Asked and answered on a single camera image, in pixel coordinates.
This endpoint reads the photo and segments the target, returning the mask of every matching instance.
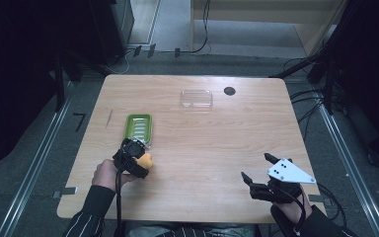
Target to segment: wire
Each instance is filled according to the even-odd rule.
[[[307,97],[307,98],[299,99],[297,101],[293,101],[291,102],[291,104],[296,104],[296,103],[308,101],[308,100],[323,100],[323,99],[324,99],[323,97]]]
[[[343,227],[346,228],[346,215],[345,215],[345,212],[344,212],[344,210],[343,210],[340,202],[337,200],[337,198],[334,196],[334,194],[332,194],[332,192],[328,188],[326,188],[325,186],[323,186],[320,183],[318,183],[318,187],[319,187],[319,190],[322,193],[324,193],[326,196],[328,196],[331,200],[333,200],[334,203],[338,207],[337,214],[335,215],[335,217],[333,217],[333,219],[335,219],[339,215],[339,211],[340,211],[341,212],[341,216],[342,216]]]
[[[312,114],[313,114],[313,113],[311,113],[311,114],[307,117],[306,126],[304,127],[303,142],[306,141],[307,131],[308,131],[307,128],[309,127],[309,121],[310,121],[310,118],[312,117]]]
[[[205,31],[204,43],[197,50],[193,50],[193,51],[190,51],[190,50],[180,51],[180,53],[189,53],[189,54],[195,54],[195,55],[206,55],[206,54],[210,53],[210,51],[211,51],[211,45],[209,43],[207,43],[207,41],[208,41],[207,24],[208,24],[209,12],[210,12],[210,2],[211,2],[211,0],[206,0],[205,1],[204,11],[203,11],[203,14],[202,14],[202,22],[203,22],[204,31]],[[203,53],[203,54],[197,54],[197,52],[200,52],[205,47],[206,44],[208,44],[208,46],[210,48],[209,52],[208,53]],[[156,51],[156,52],[158,52],[158,53],[176,53],[175,51]]]
[[[128,47],[128,48],[125,50],[125,55],[128,55],[130,52],[133,52],[133,51],[135,51],[135,50],[136,50],[136,48]],[[115,57],[115,61],[114,61],[113,63],[111,63],[110,65],[108,65],[108,66],[114,66],[114,65],[116,65],[121,59],[122,59],[121,56],[116,56],[116,57]]]
[[[301,122],[302,120],[306,119],[307,117],[309,117],[310,115],[313,114],[314,111],[316,111],[320,106],[323,105],[323,102],[319,102],[318,104],[316,104],[311,110],[309,110],[308,112],[306,112],[306,114],[300,118],[297,122]]]
[[[269,226],[268,226],[268,237],[272,237],[272,236],[274,236],[276,233],[278,233],[279,231],[281,231],[279,228],[274,229],[273,231],[271,231],[271,230],[272,230],[271,227],[272,227],[272,225],[269,225]]]
[[[289,194],[288,192],[278,188],[278,187],[273,187],[274,189],[282,192],[283,194],[285,194],[286,196],[288,196],[289,198],[291,198],[294,202],[296,202],[298,204],[298,206],[300,207],[301,209],[301,215],[300,215],[300,219],[298,220],[298,223],[296,224],[295,228],[294,228],[294,231],[296,232],[299,232],[301,227],[303,226],[304,224],[304,221],[306,220],[306,210],[304,208],[304,193],[303,191],[301,192],[302,195],[303,195],[303,203],[301,203],[296,197],[293,197],[291,194]]]
[[[324,48],[324,45],[321,48],[319,48],[319,50],[315,54],[317,54],[320,51],[322,51],[323,48]],[[284,65],[282,66],[282,70],[285,71],[285,66],[288,64],[288,62],[293,61],[293,60],[300,60],[298,63],[300,63],[301,61],[304,60],[304,61],[307,61],[310,65],[318,65],[318,64],[323,64],[324,63],[324,62],[312,62],[312,61],[309,60],[309,57],[296,57],[296,58],[291,58],[291,59],[287,60],[286,62],[284,62]],[[310,72],[306,71],[304,69],[304,67],[302,67],[301,70],[304,71],[306,74],[310,73]]]
[[[129,51],[129,52],[125,55],[124,60],[125,60],[125,63],[127,64],[127,67],[126,67],[125,70],[123,70],[122,72],[116,72],[116,71],[112,70],[111,68],[109,68],[108,66],[106,66],[106,68],[107,68],[110,72],[112,72],[113,74],[124,74],[124,73],[127,72],[128,69],[130,68],[130,63],[128,62],[127,57],[128,57],[128,55],[131,54],[132,52],[134,52],[134,50]]]
[[[117,194],[120,194],[120,192],[121,192],[121,172],[120,171],[116,172],[115,191]]]
[[[301,92],[297,92],[297,93],[294,93],[290,96],[290,100],[296,98],[296,97],[299,97],[301,95],[304,95],[304,94],[307,94],[307,93],[310,93],[310,92],[324,92],[324,90],[322,89],[315,89],[315,90],[307,90],[307,91],[301,91]]]

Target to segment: transparent box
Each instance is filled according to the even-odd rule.
[[[211,111],[213,95],[208,90],[183,90],[181,107],[189,111]]]

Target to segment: black cable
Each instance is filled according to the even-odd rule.
[[[296,93],[290,95],[290,100],[292,100],[292,99],[294,99],[296,97],[299,97],[301,95],[310,93],[310,92],[324,92],[324,90],[322,90],[322,89],[314,89],[314,90],[307,90],[307,91],[296,92]]]
[[[279,231],[280,231],[279,228],[277,228],[277,229],[271,231],[271,225],[269,225],[269,226],[268,226],[268,237],[272,237],[272,236],[274,236],[274,235],[275,235],[276,233],[278,233]]]
[[[310,118],[312,117],[312,114],[310,114],[308,117],[307,117],[307,121],[306,121],[306,126],[304,128],[304,135],[303,135],[303,142],[306,141],[306,137],[307,137],[307,128],[309,127],[309,121],[310,121]]]
[[[328,196],[328,194],[325,193],[323,190],[320,190],[320,191],[321,191],[324,195]],[[334,216],[329,217],[329,219],[330,219],[330,220],[335,220],[336,218],[338,218],[338,216],[340,216],[340,213],[341,213],[340,208],[337,207],[337,213],[335,213]]]
[[[202,15],[202,21],[203,21],[203,24],[204,24],[204,31],[205,31],[204,43],[197,50],[193,50],[193,51],[189,51],[189,50],[180,51],[180,53],[197,53],[197,52],[201,51],[205,47],[205,45],[207,44],[207,41],[208,41],[207,23],[208,23],[208,16],[209,16],[209,12],[210,12],[210,2],[211,2],[211,0],[206,0],[205,1],[204,12],[203,12],[203,15]],[[161,52],[161,53],[176,53],[175,51],[156,51],[156,52]]]
[[[306,117],[312,115],[320,106],[323,105],[323,101],[320,101],[318,104],[316,104],[311,110],[306,112],[306,114],[300,118],[297,122],[300,123],[302,120],[304,120]]]
[[[341,212],[343,227],[346,228],[346,215],[345,215],[345,212],[344,212],[340,202],[337,200],[337,198],[334,196],[334,194],[332,194],[332,192],[328,188],[326,188],[325,186],[323,186],[320,183],[318,183],[318,187],[322,191],[322,193],[324,193],[326,196],[328,196],[331,200],[333,200],[335,202],[335,204],[338,207],[338,211]]]
[[[115,190],[116,190],[116,230],[115,237],[120,237],[121,233],[121,174],[122,171],[116,172]]]
[[[304,209],[304,194],[302,192],[302,195],[303,195],[303,203],[301,203],[296,197],[293,197],[291,194],[289,194],[288,192],[278,188],[278,187],[273,187],[274,189],[282,192],[283,194],[285,194],[286,196],[288,196],[289,198],[291,198],[294,202],[296,202],[298,204],[298,206],[300,207],[301,209],[301,215],[300,215],[300,219],[298,220],[298,223],[296,224],[296,226],[294,227],[294,231],[295,232],[299,232],[301,227],[303,226],[304,224],[304,221],[306,220],[306,210]]]
[[[284,65],[282,66],[282,70],[285,71],[285,66],[287,65],[288,62],[293,61],[293,60],[300,60],[299,62],[301,62],[301,61],[305,60],[306,58],[307,58],[307,57],[297,57],[297,58],[289,59],[289,60],[286,61],[286,62],[284,63]],[[309,74],[309,72],[306,71],[306,70],[304,69],[304,67],[301,68],[301,70],[302,70],[303,72],[305,72],[306,74]]]
[[[323,97],[307,97],[307,98],[299,99],[297,101],[293,101],[293,102],[291,102],[291,104],[296,104],[296,103],[299,103],[299,102],[302,102],[302,101],[308,101],[308,100],[313,100],[313,99],[315,99],[315,100],[322,100],[324,98]]]

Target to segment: cable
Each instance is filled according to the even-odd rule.
[[[279,231],[281,231],[279,228],[277,228],[277,229],[271,231],[271,227],[272,227],[272,225],[269,225],[269,226],[268,226],[268,237],[272,237],[272,236],[274,236],[276,233],[278,233]]]
[[[300,215],[300,219],[298,220],[298,223],[296,224],[296,226],[294,227],[294,231],[297,233],[297,232],[300,232],[300,229],[301,227],[303,226],[304,224],[304,221],[306,220],[306,210],[304,209],[304,193],[302,192],[302,195],[303,195],[303,203],[301,203],[296,197],[293,197],[291,194],[289,194],[288,192],[278,188],[278,187],[273,187],[274,189],[282,192],[283,194],[285,194],[286,196],[288,196],[289,198],[291,198],[294,202],[296,202],[298,204],[298,206],[300,207],[301,209],[301,215]]]
[[[323,92],[324,90],[322,89],[315,89],[315,90],[307,90],[307,91],[301,91],[301,92],[296,92],[294,94],[292,94],[290,96],[290,100],[296,98],[296,97],[299,97],[301,95],[304,95],[304,94],[307,94],[307,93],[310,93],[310,92]]]
[[[335,219],[339,214],[338,212],[340,211],[341,212],[341,216],[342,216],[342,222],[343,222],[343,226],[344,228],[346,228],[346,215],[345,215],[345,212],[340,204],[340,202],[337,200],[337,198],[334,196],[334,194],[332,194],[332,192],[326,188],[325,186],[323,186],[322,184],[318,183],[318,187],[319,187],[319,190],[324,193],[326,196],[328,196],[331,200],[333,200],[335,202],[335,204],[337,205],[338,207],[338,211],[337,211],[337,214],[335,217],[333,217],[333,219]]]
[[[297,122],[301,122],[302,120],[304,120],[306,117],[308,117],[308,116],[310,116],[310,115],[312,115],[313,114],[313,112],[315,111],[315,110],[317,110],[320,106],[322,106],[323,105],[323,102],[321,101],[321,102],[319,102],[318,104],[316,104],[311,110],[309,110],[308,112],[306,112],[306,114],[302,117],[302,118],[300,118]]]
[[[307,137],[307,128],[309,127],[309,121],[310,121],[310,118],[312,117],[312,114],[311,113],[308,117],[307,117],[307,121],[306,121],[306,126],[304,127],[304,135],[303,135],[303,142],[306,141],[306,137]]]
[[[115,192],[116,192],[116,230],[114,237],[120,237],[121,230],[121,174],[122,171],[118,170],[115,177]]]
[[[127,64],[127,67],[126,67],[125,70],[123,70],[122,72],[116,72],[116,71],[112,70],[111,68],[109,68],[108,66],[106,66],[106,68],[107,68],[110,72],[112,72],[113,74],[124,74],[124,73],[127,72],[128,69],[130,68],[130,64],[128,63],[127,57],[128,57],[128,55],[131,54],[132,52],[134,52],[134,50],[129,51],[129,52],[125,55],[124,60],[125,60],[125,63]]]
[[[323,44],[322,47],[319,48],[319,50],[317,50],[317,52],[315,53],[315,55],[318,54],[318,53],[320,53],[324,49],[325,46],[326,45]],[[291,59],[287,60],[284,63],[284,65],[282,66],[282,70],[285,71],[286,70],[285,66],[287,65],[287,63],[290,62],[290,61],[293,61],[293,60],[300,60],[298,63],[300,63],[301,61],[305,60],[305,61],[307,61],[309,63],[309,65],[318,65],[318,64],[323,64],[324,63],[324,62],[312,62],[312,61],[309,60],[310,57],[311,56],[291,58]],[[304,71],[306,74],[309,74],[309,72],[306,71],[304,69],[304,67],[302,67],[301,70]]]
[[[297,101],[293,101],[291,102],[291,104],[296,104],[296,103],[308,101],[308,100],[323,100],[323,99],[324,99],[323,97],[307,97],[307,98],[299,99]]]
[[[133,51],[135,51],[135,48],[128,47],[128,48],[125,50],[125,55],[128,55],[130,52],[133,52]],[[114,66],[114,65],[116,65],[121,59],[122,59],[121,56],[117,56],[117,57],[115,58],[115,61],[114,61],[113,63],[111,63],[110,65],[107,65],[107,66],[108,66],[108,67],[110,67],[110,66]]]
[[[208,24],[208,16],[209,16],[209,12],[210,12],[210,2],[211,0],[206,0],[205,1],[205,5],[204,5],[204,11],[203,11],[203,15],[202,15],[202,22],[204,24],[204,31],[205,31],[205,39],[204,39],[204,43],[202,44],[202,46],[197,49],[197,50],[193,50],[193,51],[189,51],[189,50],[186,50],[186,51],[180,51],[180,53],[189,53],[189,54],[196,54],[197,52],[200,52],[204,47],[205,45],[207,44],[207,41],[208,41],[208,30],[207,30],[207,24]],[[175,53],[174,51],[156,51],[158,53]]]

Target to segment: green tray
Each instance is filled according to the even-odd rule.
[[[142,140],[146,145],[152,141],[152,117],[150,115],[129,115],[125,123],[124,138]]]

